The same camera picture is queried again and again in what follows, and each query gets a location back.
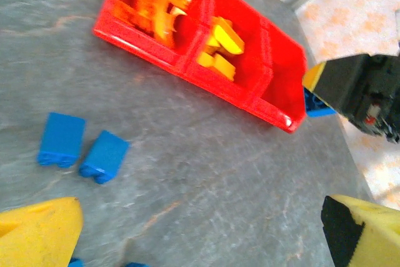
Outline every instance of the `gray table surface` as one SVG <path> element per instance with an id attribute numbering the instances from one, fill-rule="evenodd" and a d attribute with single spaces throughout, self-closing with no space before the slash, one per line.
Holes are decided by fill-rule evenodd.
<path id="1" fill-rule="evenodd" d="M 0 211 L 79 197 L 87 267 L 332 266 L 325 195 L 369 199 L 337 119 L 269 126 L 94 37 L 102 1 L 0 0 Z M 282 2 L 245 1 L 307 47 Z M 87 120 L 85 152 L 103 129 L 129 140 L 119 176 L 38 166 L 50 111 Z"/>

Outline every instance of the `tiled floor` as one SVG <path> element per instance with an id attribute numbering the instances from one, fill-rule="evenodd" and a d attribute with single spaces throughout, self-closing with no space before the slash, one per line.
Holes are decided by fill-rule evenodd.
<path id="1" fill-rule="evenodd" d="M 310 0 L 297 14 L 316 60 L 325 61 L 355 53 L 396 54 L 394 12 L 399 8 L 400 0 Z M 400 209 L 400 146 L 366 136 L 344 118 L 341 121 L 354 161 L 375 199 Z"/>

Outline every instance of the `blue toy block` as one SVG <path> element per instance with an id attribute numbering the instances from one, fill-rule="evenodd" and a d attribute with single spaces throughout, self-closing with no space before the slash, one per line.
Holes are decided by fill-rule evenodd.
<path id="1" fill-rule="evenodd" d="M 42 166 L 57 164 L 60 168 L 72 166 L 79 157 L 85 120 L 49 113 L 44 127 L 37 161 Z"/>
<path id="2" fill-rule="evenodd" d="M 68 264 L 68 267 L 83 267 L 83 262 L 80 259 L 72 258 Z"/>
<path id="3" fill-rule="evenodd" d="M 108 131 L 103 131 L 79 168 L 84 178 L 93 177 L 104 184 L 116 177 L 129 143 Z"/>
<path id="4" fill-rule="evenodd" d="M 146 265 L 146 264 L 140 264 L 140 263 L 129 263 L 125 267 L 150 267 L 150 266 Z"/>
<path id="5" fill-rule="evenodd" d="M 306 112 L 309 117 L 315 118 L 335 113 L 333 109 L 307 89 L 304 89 L 304 98 L 306 101 Z"/>

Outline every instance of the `red plastic tray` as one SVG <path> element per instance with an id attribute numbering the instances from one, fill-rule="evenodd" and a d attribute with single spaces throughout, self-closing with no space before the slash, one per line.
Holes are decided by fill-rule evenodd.
<path id="1" fill-rule="evenodd" d="M 193 0 L 176 24 L 169 49 L 112 15 L 116 0 L 105 0 L 94 34 L 289 132 L 306 116 L 301 79 L 303 48 L 243 0 Z M 196 62 L 211 32 L 213 16 L 233 22 L 245 51 L 231 63 L 234 82 Z"/>

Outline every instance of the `gray marble surface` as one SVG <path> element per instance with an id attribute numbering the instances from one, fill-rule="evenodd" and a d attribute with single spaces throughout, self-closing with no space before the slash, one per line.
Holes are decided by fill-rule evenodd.
<path id="1" fill-rule="evenodd" d="M 325 195 L 369 198 L 336 118 L 271 127 L 95 38 L 102 1 L 0 0 L 0 211 L 79 197 L 87 267 L 332 266 Z M 246 1 L 306 47 L 283 3 Z M 49 111 L 87 120 L 84 152 L 102 129 L 128 139 L 119 176 L 38 166 Z"/>

